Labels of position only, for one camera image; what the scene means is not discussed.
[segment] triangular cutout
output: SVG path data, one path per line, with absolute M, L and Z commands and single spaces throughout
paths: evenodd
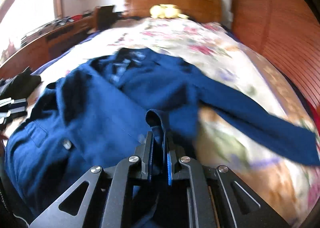
M 78 186 L 60 205 L 59 210 L 72 216 L 76 216 L 80 209 L 85 192 L 89 187 L 89 182 L 84 181 Z
M 261 208 L 260 204 L 252 196 L 250 196 L 250 194 L 244 190 L 244 188 L 240 186 L 238 182 L 231 182 L 231 188 L 243 215 L 247 215 L 248 213 Z

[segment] wooden furniture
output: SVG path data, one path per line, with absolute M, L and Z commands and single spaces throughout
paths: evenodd
M 183 14 L 200 23 L 221 21 L 222 0 L 125 0 L 125 15 L 149 17 L 150 8 L 159 4 L 177 5 Z
M 70 40 L 91 28 L 93 28 L 93 17 L 89 16 L 38 37 L 18 50 L 0 66 L 0 78 L 14 77 L 28 66 L 32 71 L 38 69 L 77 44 Z
M 320 24 L 304 0 L 234 0 L 233 32 L 320 113 Z

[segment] window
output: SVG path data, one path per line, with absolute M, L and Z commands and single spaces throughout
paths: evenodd
M 20 48 L 26 33 L 54 19 L 53 0 L 15 0 L 0 23 L 0 64 Z

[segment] wooden headboard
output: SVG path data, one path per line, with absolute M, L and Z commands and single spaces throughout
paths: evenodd
M 126 16 L 149 17 L 153 5 L 174 4 L 197 22 L 220 22 L 221 0 L 125 0 Z

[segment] bed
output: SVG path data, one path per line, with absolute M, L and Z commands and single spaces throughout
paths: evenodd
M 148 18 L 150 7 L 161 3 L 178 5 L 196 22 Z M 122 47 L 147 47 L 183 58 L 207 77 L 246 94 L 268 113 L 318 136 L 312 116 L 285 77 L 264 57 L 228 36 L 220 26 L 221 0 L 125 0 L 125 7 L 124 19 L 76 45 L 54 63 L 44 59 L 32 66 L 35 63 L 32 57 L 24 61 L 24 67 L 31 66 L 42 78 L 28 98 L 28 116 L 49 83 L 65 77 L 88 59 L 111 55 Z M 96 8 L 92 18 L 96 28 L 101 16 L 101 9 Z M 10 71 L 15 59 L 19 59 L 19 54 L 4 63 L 0 75 L 4 70 Z M 49 64 L 36 70 L 45 62 Z M 4 135 L 10 137 L 26 118 L 15 119 Z M 203 165 L 229 166 L 294 227 L 306 219 L 320 195 L 319 168 L 305 167 L 278 156 L 228 124 L 208 106 L 201 106 L 198 120 L 194 148 Z

